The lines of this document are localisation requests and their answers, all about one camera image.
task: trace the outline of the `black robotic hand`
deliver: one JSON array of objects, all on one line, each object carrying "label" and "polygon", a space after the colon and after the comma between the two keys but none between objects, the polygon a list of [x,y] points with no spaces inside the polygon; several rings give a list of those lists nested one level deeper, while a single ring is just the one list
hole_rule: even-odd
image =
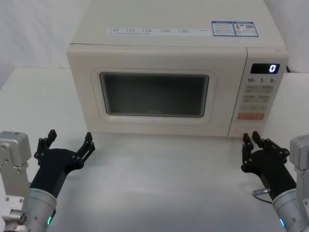
[{"label": "black robotic hand", "polygon": [[49,192],[57,198],[67,175],[83,168],[84,162],[95,150],[95,146],[92,135],[88,132],[84,144],[77,152],[58,148],[49,149],[56,137],[55,130],[51,130],[47,138],[39,139],[34,157],[38,160],[40,169],[30,187]]},{"label": "black robotic hand", "polygon": [[243,135],[242,166],[245,173],[254,173],[260,177],[265,188],[270,189],[270,197],[275,199],[279,194],[296,188],[296,183],[284,164],[289,151],[276,145],[270,139],[261,139],[257,131],[252,139],[261,150],[252,153],[254,148],[249,135]]}]

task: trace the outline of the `control button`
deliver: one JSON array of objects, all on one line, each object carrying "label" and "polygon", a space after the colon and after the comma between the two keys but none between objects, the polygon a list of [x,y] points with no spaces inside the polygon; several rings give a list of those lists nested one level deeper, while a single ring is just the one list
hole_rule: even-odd
[{"label": "control button", "polygon": [[260,112],[266,112],[267,105],[260,105]]},{"label": "control button", "polygon": [[260,86],[260,91],[259,93],[267,93],[270,94],[274,90],[274,86]]},{"label": "control button", "polygon": [[242,104],[240,106],[240,112],[266,112],[267,105],[262,104]]},{"label": "control button", "polygon": [[245,93],[258,93],[259,90],[259,86],[246,86]]},{"label": "control button", "polygon": [[259,103],[269,103],[270,101],[270,95],[258,95],[256,96]]},{"label": "control button", "polygon": [[263,120],[264,113],[238,113],[238,120]]},{"label": "control button", "polygon": [[242,102],[256,102],[254,95],[245,95],[242,98]]}]

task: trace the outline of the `white wall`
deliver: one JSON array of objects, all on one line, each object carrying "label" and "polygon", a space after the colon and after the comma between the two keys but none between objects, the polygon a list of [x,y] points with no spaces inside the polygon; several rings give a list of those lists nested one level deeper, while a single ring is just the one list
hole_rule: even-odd
[{"label": "white wall", "polygon": [[309,0],[265,0],[290,53],[289,68],[309,73]]},{"label": "white wall", "polygon": [[15,66],[68,67],[90,0],[0,0],[0,88]]},{"label": "white wall", "polygon": [[[265,0],[290,51],[309,73],[309,0]],[[0,87],[15,66],[68,67],[66,50],[90,0],[0,0]]]}]

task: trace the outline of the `microwave window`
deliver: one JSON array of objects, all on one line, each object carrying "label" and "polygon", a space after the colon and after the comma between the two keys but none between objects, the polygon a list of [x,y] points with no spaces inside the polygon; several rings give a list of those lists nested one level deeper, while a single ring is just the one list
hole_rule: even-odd
[{"label": "microwave window", "polygon": [[207,75],[103,72],[100,79],[110,115],[204,116]]}]

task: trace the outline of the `digital display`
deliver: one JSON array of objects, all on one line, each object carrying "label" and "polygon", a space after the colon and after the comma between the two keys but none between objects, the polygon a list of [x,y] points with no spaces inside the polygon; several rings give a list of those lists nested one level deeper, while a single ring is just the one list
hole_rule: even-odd
[{"label": "digital display", "polygon": [[277,74],[280,64],[253,64],[251,73],[255,74]]}]

